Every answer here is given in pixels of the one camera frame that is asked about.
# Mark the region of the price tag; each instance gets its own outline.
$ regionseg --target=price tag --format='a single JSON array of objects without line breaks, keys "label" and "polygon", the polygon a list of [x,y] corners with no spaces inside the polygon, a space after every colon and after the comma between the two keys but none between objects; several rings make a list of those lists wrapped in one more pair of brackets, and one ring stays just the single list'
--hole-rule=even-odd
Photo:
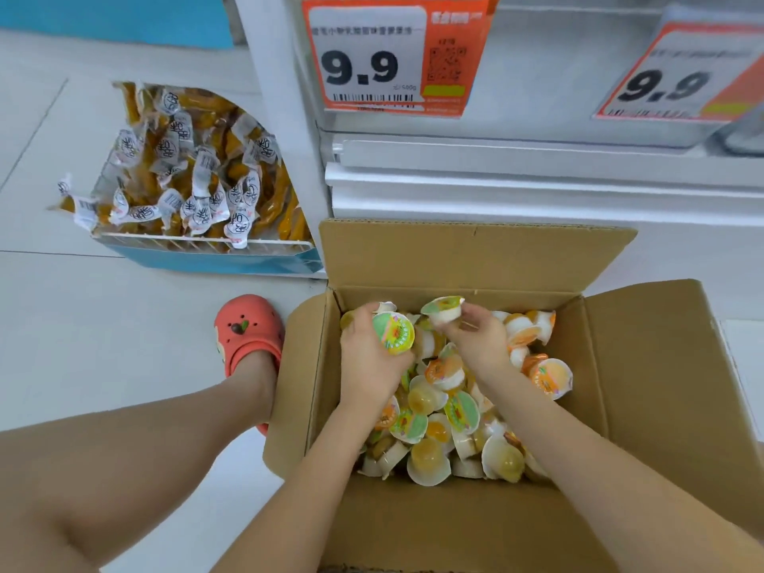
[{"label": "price tag", "polygon": [[764,100],[764,27],[668,21],[595,114],[730,122]]},{"label": "price tag", "polygon": [[329,110],[461,116],[490,0],[303,0]]}]

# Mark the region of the blue basket panel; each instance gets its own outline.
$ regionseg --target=blue basket panel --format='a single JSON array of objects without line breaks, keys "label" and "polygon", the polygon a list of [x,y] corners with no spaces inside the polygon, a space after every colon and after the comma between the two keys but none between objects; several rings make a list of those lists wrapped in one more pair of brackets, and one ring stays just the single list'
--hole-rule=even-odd
[{"label": "blue basket panel", "polygon": [[222,0],[0,0],[0,27],[111,42],[234,45]]},{"label": "blue basket panel", "polygon": [[246,275],[294,274],[309,277],[323,269],[318,249],[309,249],[297,255],[227,255],[139,249],[122,245],[106,245],[106,247],[144,267],[170,271]]}]

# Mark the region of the person's right arm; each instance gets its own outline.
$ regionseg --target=person's right arm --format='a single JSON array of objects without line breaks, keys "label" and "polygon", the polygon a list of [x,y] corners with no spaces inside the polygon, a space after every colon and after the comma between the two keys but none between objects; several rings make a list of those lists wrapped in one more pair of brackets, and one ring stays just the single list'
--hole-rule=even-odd
[{"label": "person's right arm", "polygon": [[531,384],[511,365],[507,334],[491,312],[466,303],[462,311],[477,329],[452,323],[443,331],[622,571],[764,571],[755,539]]}]

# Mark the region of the bare leg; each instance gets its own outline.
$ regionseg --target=bare leg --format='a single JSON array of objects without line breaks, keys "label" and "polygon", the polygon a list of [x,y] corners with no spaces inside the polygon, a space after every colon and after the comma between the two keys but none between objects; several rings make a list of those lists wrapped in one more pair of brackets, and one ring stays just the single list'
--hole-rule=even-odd
[{"label": "bare leg", "polygon": [[0,433],[0,570],[88,571],[120,555],[270,418],[275,383],[256,351],[195,394]]}]

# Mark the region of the open cardboard box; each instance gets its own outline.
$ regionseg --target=open cardboard box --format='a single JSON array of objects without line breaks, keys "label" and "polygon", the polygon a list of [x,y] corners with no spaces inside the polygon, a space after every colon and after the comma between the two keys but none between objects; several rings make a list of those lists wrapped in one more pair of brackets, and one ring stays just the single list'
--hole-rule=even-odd
[{"label": "open cardboard box", "polygon": [[[343,312],[373,300],[417,312],[435,297],[462,295],[489,309],[556,309],[546,351],[575,376],[559,404],[764,539],[764,466],[701,284],[664,281],[581,296],[634,230],[327,220],[321,236],[329,289],[286,325],[263,453],[274,473],[288,476],[339,402]],[[615,570],[553,486],[451,477],[427,488],[359,474],[322,559],[322,566],[341,565]]]}]

